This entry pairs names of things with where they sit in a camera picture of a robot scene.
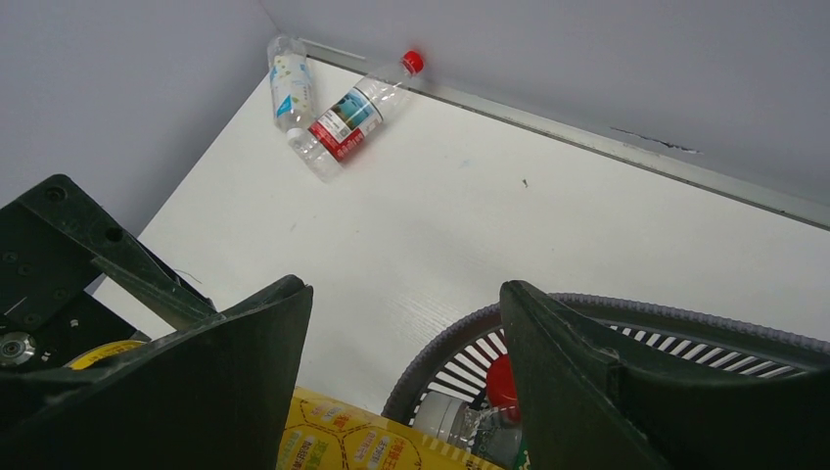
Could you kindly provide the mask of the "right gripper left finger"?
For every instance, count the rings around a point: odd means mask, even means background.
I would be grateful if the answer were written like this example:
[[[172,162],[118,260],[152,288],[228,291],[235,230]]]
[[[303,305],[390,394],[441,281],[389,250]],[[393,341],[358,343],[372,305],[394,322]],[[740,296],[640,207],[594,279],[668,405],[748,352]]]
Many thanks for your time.
[[[73,370],[1,377],[5,469],[272,469],[313,289],[294,275]]]

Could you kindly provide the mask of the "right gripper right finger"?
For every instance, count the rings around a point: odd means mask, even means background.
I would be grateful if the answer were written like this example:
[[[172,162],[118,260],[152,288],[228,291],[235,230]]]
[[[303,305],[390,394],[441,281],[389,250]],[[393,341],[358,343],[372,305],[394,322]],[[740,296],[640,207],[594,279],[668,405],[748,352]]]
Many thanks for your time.
[[[536,469],[829,465],[825,341],[521,280],[499,310]]]

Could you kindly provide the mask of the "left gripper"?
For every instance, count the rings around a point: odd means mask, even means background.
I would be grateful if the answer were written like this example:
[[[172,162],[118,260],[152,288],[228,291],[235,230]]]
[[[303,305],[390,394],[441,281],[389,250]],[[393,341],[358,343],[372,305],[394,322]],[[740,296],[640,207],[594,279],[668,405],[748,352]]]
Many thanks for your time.
[[[1,370],[62,367],[143,333],[88,293],[107,277],[176,329],[215,312],[198,292],[64,174],[1,210]]]

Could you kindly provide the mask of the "grey mesh waste bin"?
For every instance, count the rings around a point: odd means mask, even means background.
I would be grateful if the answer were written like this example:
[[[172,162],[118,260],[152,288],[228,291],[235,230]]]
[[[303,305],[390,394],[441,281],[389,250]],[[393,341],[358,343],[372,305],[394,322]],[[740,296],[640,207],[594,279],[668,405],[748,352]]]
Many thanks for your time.
[[[742,376],[788,378],[829,366],[829,344],[753,323],[672,306],[577,293],[554,299],[640,344],[662,353]],[[382,414],[414,421],[429,392],[487,409],[485,376],[506,355],[498,305],[451,324],[434,337],[397,380]]]

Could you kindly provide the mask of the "yellow juice bottle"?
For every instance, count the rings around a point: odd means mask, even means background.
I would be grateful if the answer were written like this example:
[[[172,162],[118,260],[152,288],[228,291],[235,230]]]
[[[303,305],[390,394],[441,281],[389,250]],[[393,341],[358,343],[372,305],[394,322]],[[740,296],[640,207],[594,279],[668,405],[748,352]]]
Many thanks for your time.
[[[496,469],[467,450],[309,389],[295,387],[277,469]]]

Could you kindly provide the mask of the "clear crushed bottle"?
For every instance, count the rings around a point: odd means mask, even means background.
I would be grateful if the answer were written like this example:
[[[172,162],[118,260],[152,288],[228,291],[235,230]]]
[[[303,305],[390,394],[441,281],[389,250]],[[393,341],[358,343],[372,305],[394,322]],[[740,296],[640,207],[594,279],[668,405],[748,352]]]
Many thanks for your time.
[[[515,403],[474,409],[461,399],[432,391],[418,406],[412,427],[502,468],[520,468],[528,456]]]

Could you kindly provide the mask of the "red cap bottle blue-red label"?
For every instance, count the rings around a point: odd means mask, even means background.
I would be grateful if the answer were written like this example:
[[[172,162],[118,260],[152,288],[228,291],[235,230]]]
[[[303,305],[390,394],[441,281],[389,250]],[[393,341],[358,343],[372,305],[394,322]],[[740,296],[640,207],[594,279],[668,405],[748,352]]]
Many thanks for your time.
[[[402,111],[424,67],[422,55],[410,50],[366,74],[309,125],[289,130],[290,147],[320,180],[334,179],[366,138]]]

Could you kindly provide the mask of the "clear bottle white blue label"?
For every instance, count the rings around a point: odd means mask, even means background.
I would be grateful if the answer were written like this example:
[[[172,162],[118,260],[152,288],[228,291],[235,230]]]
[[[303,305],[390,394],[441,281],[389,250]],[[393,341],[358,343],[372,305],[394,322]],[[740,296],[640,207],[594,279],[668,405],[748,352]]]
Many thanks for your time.
[[[269,42],[267,54],[273,120],[289,139],[293,139],[315,118],[307,51],[299,39],[279,32]]]

